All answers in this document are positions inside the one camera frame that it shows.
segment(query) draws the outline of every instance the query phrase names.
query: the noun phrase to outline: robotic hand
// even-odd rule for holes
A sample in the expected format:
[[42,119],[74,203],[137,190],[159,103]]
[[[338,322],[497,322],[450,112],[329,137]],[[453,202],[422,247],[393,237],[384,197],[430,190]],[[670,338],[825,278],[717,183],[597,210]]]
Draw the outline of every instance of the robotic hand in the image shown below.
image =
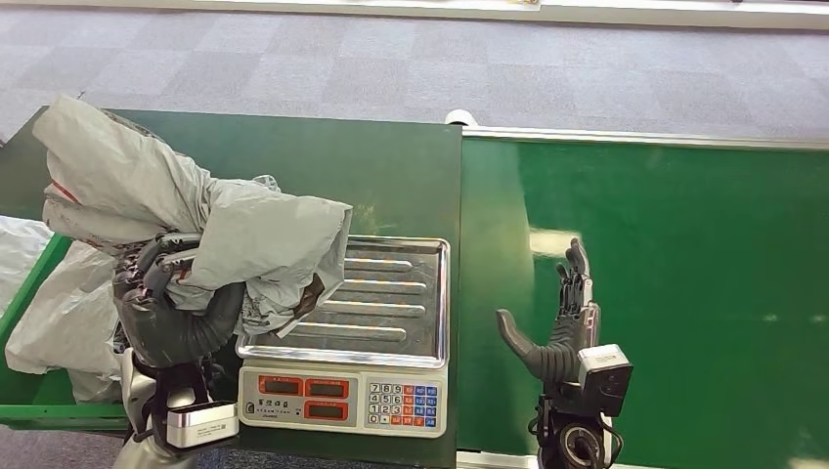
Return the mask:
[[[633,367],[617,345],[598,346],[601,310],[592,297],[588,255],[577,239],[566,251],[570,268],[558,264],[558,315],[545,346],[515,326],[507,310],[496,312],[499,333],[527,369],[544,383],[529,431],[539,442],[542,469],[603,469],[616,461],[622,438],[610,426],[619,415]],[[616,448],[610,450],[612,435]]]
[[121,358],[121,392],[130,421],[115,469],[195,468],[195,454],[231,443],[236,403],[213,402],[202,359],[233,335],[244,283],[216,290],[203,312],[180,311],[165,288],[193,264],[200,234],[159,234],[128,249],[112,281],[130,343]]

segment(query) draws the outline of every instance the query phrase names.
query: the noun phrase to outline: white plastic bag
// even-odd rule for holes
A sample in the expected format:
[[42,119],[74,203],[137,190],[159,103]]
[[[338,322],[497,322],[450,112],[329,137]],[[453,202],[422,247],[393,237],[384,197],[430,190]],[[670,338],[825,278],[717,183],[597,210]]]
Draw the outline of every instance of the white plastic bag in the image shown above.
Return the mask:
[[[94,399],[117,381],[113,265],[108,254],[74,242],[12,331],[6,344],[9,368],[33,374],[72,370],[75,379],[86,378],[83,389],[74,389],[80,401]],[[88,384],[90,376],[97,377],[98,387]]]
[[51,237],[43,222],[0,216],[0,318]]
[[325,288],[318,304],[343,282],[349,205],[282,193],[271,177],[212,178],[148,132],[69,97],[33,134],[48,149],[44,220],[56,233],[114,253],[169,229],[203,232],[191,276],[168,286],[179,309],[203,309],[210,290],[247,280],[239,332],[284,335],[313,274]]

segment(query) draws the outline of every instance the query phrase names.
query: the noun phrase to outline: green table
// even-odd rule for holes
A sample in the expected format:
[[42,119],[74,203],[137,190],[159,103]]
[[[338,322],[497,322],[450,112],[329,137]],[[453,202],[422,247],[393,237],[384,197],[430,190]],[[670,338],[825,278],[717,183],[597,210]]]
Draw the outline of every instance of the green table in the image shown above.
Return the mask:
[[[501,344],[493,311],[508,307],[544,341],[554,265],[578,235],[604,313],[602,342],[621,344],[634,364],[616,422],[622,462],[829,459],[829,289],[820,285],[829,144],[118,113],[216,176],[270,173],[286,192],[355,205],[354,234],[452,244],[453,418],[443,438],[244,428],[244,448],[435,467],[453,466],[456,449],[464,461],[474,451],[534,452],[526,425],[540,386]],[[37,218],[48,183],[26,126],[0,149],[0,213]],[[16,403],[0,390],[0,402],[70,404],[65,391]]]

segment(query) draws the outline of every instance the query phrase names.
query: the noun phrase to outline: cable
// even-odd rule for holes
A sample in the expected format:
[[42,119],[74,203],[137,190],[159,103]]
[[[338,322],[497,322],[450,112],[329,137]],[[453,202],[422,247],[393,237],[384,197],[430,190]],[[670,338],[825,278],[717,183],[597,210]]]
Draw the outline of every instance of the cable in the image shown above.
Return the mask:
[[590,444],[588,443],[587,439],[577,437],[576,443],[581,444],[582,450],[590,459],[590,469],[602,469],[599,465],[598,456],[596,456],[595,452],[590,450]]
[[607,430],[607,432],[613,436],[614,440],[616,440],[616,448],[611,453],[610,465],[607,466],[611,467],[613,464],[616,463],[616,458],[619,457],[619,453],[622,452],[622,447],[625,445],[625,440],[622,439],[622,435],[619,435],[619,433],[617,433],[616,430],[613,429],[613,427],[605,423],[604,418],[602,417],[604,417],[604,413],[600,412],[598,416],[598,423],[601,425],[601,428]]

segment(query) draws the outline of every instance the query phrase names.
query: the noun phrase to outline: digital scale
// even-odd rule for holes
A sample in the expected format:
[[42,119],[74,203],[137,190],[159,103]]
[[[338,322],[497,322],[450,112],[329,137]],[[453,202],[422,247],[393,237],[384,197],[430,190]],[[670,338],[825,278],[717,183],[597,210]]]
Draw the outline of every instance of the digital scale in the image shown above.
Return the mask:
[[345,282],[287,337],[240,337],[245,425],[398,437],[446,431],[449,243],[350,236]]

